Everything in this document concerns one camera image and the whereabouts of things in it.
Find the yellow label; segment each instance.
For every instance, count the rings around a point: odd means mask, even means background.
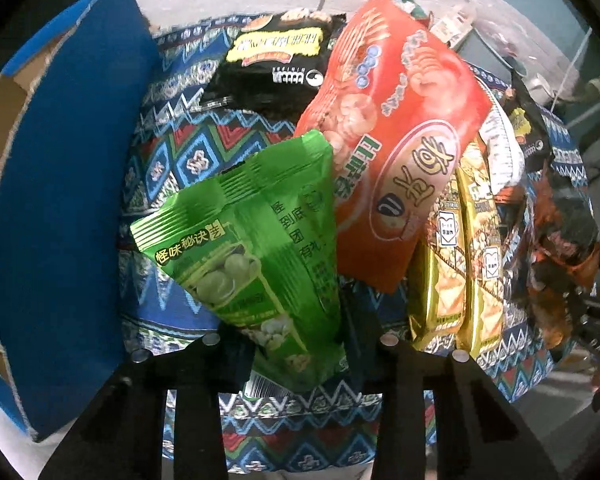
[[[288,63],[294,54],[317,56],[321,41],[320,27],[297,28],[285,32],[248,32],[235,41],[234,47],[226,55],[226,60],[242,60],[243,66],[265,60]]]

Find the green package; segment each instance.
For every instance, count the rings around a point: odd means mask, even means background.
[[[331,145],[284,140],[134,222],[138,249],[258,344],[253,369],[293,392],[340,370]]]

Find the orange package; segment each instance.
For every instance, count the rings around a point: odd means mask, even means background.
[[[296,127],[333,146],[338,272],[395,290],[490,108],[465,63],[391,0],[356,13]]]

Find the barcode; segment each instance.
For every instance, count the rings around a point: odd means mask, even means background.
[[[286,388],[256,372],[251,372],[242,392],[247,397],[286,397],[291,394]]]

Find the white cloth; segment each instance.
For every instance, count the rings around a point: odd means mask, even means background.
[[[0,409],[0,451],[23,480],[38,480],[46,462],[72,424],[73,421],[42,442],[32,442]]]

